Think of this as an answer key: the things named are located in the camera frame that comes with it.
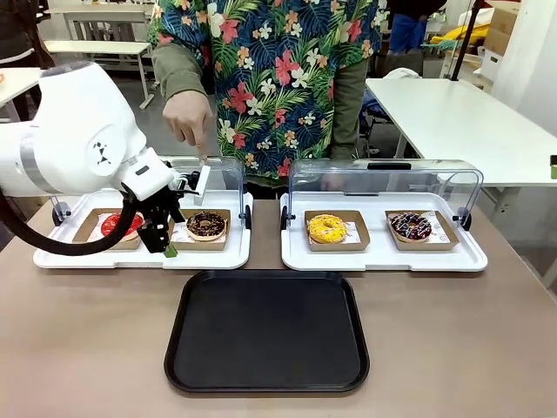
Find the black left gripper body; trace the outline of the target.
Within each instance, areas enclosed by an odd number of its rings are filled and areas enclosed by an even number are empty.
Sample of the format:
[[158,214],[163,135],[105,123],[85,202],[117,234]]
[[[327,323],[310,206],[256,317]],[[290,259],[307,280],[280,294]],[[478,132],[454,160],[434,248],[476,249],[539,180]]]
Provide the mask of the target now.
[[131,201],[137,212],[140,212],[146,225],[168,226],[169,219],[174,223],[185,221],[181,213],[179,200],[184,197],[182,191],[175,191],[165,186],[149,198],[140,200],[133,196]]

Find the person right hand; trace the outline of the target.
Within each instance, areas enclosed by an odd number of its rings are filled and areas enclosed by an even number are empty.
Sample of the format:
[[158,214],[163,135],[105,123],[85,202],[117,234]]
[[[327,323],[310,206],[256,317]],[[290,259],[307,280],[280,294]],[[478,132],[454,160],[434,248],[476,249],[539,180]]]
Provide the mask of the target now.
[[163,118],[177,140],[195,148],[199,158],[206,161],[213,122],[207,96],[198,91],[181,91],[167,100]]

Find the person left hand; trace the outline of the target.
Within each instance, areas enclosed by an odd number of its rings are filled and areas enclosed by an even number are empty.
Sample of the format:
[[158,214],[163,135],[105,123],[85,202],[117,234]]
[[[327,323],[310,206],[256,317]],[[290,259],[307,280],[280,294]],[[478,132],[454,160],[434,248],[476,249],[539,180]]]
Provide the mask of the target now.
[[348,192],[350,177],[342,173],[326,173],[321,176],[320,190],[324,192]]

